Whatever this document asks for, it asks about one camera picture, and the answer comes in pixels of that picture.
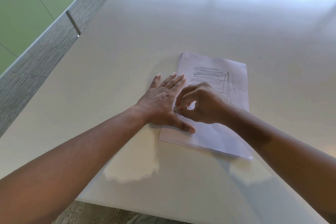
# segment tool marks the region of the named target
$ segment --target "paper sheet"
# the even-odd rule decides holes
[[[233,104],[249,110],[246,64],[183,52],[177,68],[177,74],[181,73],[184,73],[187,79],[185,86],[208,82]],[[252,154],[244,146],[243,140],[228,127],[194,122],[181,115],[178,116],[193,125],[196,133],[189,134],[174,127],[163,126],[159,134],[160,140],[213,153],[252,159]]]

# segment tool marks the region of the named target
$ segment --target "pencil scribble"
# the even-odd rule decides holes
[[[228,100],[232,101],[230,91],[233,89],[234,93],[236,93],[233,82],[233,74],[231,79],[232,86],[230,85],[229,79],[229,71],[227,73],[223,73],[219,69],[215,68],[194,67],[194,77],[191,78],[191,83],[196,85],[201,82],[207,82],[213,89],[225,96]]]

